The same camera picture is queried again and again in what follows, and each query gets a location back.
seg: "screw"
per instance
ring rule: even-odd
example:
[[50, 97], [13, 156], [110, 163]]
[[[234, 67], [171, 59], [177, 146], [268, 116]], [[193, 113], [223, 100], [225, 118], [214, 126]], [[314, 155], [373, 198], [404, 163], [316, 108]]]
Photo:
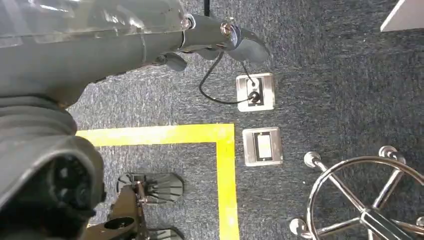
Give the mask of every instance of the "screw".
[[229, 37], [231, 35], [232, 26], [227, 22], [221, 24], [221, 33], [222, 35]]

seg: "floor electrical outlet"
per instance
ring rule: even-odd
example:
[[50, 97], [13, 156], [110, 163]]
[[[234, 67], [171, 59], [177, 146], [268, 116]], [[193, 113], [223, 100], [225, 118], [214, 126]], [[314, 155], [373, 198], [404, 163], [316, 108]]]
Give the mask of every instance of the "floor electrical outlet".
[[274, 78], [271, 73], [241, 75], [236, 78], [240, 112], [273, 110], [275, 105]]
[[244, 162], [246, 166], [283, 163], [283, 147], [278, 127], [243, 130]]

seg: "gray machine arm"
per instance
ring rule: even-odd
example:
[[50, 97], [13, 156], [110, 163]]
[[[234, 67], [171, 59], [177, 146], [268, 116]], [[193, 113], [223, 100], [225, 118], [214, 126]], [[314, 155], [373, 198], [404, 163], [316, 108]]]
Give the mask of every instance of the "gray machine arm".
[[75, 239], [105, 199], [102, 158], [65, 110], [89, 83], [148, 65], [182, 71], [175, 53], [269, 54], [179, 0], [5, 0], [0, 23], [0, 239]]

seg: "chrome stool base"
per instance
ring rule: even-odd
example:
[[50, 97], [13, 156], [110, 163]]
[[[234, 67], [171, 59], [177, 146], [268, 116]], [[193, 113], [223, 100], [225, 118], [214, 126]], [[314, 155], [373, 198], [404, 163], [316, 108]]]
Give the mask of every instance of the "chrome stool base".
[[[296, 236], [304, 239], [319, 240], [320, 237], [329, 236], [346, 229], [363, 225], [368, 229], [369, 240], [379, 239], [396, 239], [396, 240], [412, 240], [413, 235], [424, 237], [424, 216], [417, 219], [416, 225], [398, 221], [395, 219], [387, 219], [380, 214], [380, 209], [384, 206], [389, 196], [392, 194], [396, 185], [401, 180], [404, 173], [407, 173], [422, 186], [424, 186], [424, 176], [406, 165], [405, 158], [392, 146], [383, 146], [378, 151], [379, 156], [363, 156], [349, 160], [344, 160], [338, 164], [327, 168], [322, 162], [321, 157], [316, 152], [308, 152], [304, 156], [305, 164], [310, 168], [318, 167], [323, 173], [315, 181], [309, 195], [308, 205], [306, 208], [306, 221], [302, 218], [295, 218], [290, 222], [290, 231]], [[365, 206], [343, 183], [334, 175], [335, 172], [359, 163], [378, 163], [389, 165], [395, 168], [379, 193], [377, 199], [371, 207]], [[314, 203], [317, 193], [322, 184], [329, 179], [334, 185], [347, 197], [347, 199], [359, 210], [360, 216], [353, 219], [336, 223], [328, 227], [320, 229], [315, 228], [314, 223]]]

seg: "black cable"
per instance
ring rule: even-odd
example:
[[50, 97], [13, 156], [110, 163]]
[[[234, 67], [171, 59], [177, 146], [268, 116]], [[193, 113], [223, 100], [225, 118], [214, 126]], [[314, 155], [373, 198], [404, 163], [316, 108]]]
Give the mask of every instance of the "black cable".
[[244, 72], [246, 73], [247, 77], [252, 82], [252, 87], [254, 87], [255, 86], [255, 82], [252, 80], [251, 76], [249, 75], [248, 70], [246, 69], [245, 64], [242, 61], [240, 63], [243, 66]]
[[[207, 17], [209, 17], [210, 14], [211, 14], [211, 0], [203, 0], [203, 3], [204, 3], [203, 4], [204, 15], [207, 16]], [[221, 51], [219, 53], [219, 55], [218, 55], [218, 58], [215, 60], [215, 62], [209, 68], [209, 70], [207, 71], [207, 73], [204, 75], [203, 79], [200, 81], [200, 84], [199, 84], [199, 91], [200, 91], [200, 93], [205, 98], [207, 98], [207, 99], [209, 99], [211, 101], [214, 101], [214, 102], [219, 103], [219, 104], [225, 104], [225, 105], [236, 105], [236, 104], [239, 104], [239, 103], [242, 103], [242, 102], [246, 102], [246, 101], [255, 99], [255, 97], [256, 98], [259, 97], [259, 95], [257, 95], [257, 96], [250, 96], [247, 99], [241, 100], [241, 101], [221, 101], [221, 100], [214, 99], [213, 97], [207, 95], [203, 91], [203, 89], [202, 89], [203, 84], [205, 83], [206, 79], [208, 79], [209, 75], [212, 73], [212, 71], [215, 69], [215, 67], [221, 62], [221, 59], [223, 59], [223, 56], [224, 56], [224, 52]], [[252, 82], [252, 86], [254, 87], [255, 86], [255, 82], [252, 80], [251, 76], [249, 75], [248, 70], [246, 69], [245, 64], [242, 61], [240, 63], [243, 66], [244, 72], [246, 73], [247, 77]]]
[[203, 84], [205, 83], [206, 79], [208, 79], [209, 75], [212, 73], [212, 71], [215, 69], [215, 67], [221, 62], [221, 59], [223, 59], [223, 56], [224, 56], [224, 52], [222, 51], [222, 52], [219, 53], [218, 58], [215, 60], [215, 62], [212, 64], [212, 66], [207, 71], [206, 75], [201, 80], [201, 82], [199, 84], [199, 91], [200, 91], [200, 93], [205, 98], [207, 98], [207, 99], [209, 99], [211, 101], [214, 101], [214, 102], [219, 103], [219, 104], [225, 104], [225, 105], [235, 105], [235, 104], [239, 104], [239, 103], [242, 103], [242, 102], [249, 101], [249, 100], [253, 99], [254, 97], [249, 97], [249, 98], [247, 98], [245, 100], [241, 100], [241, 101], [221, 101], [221, 100], [214, 99], [213, 97], [207, 95], [203, 91], [203, 89], [202, 89]]

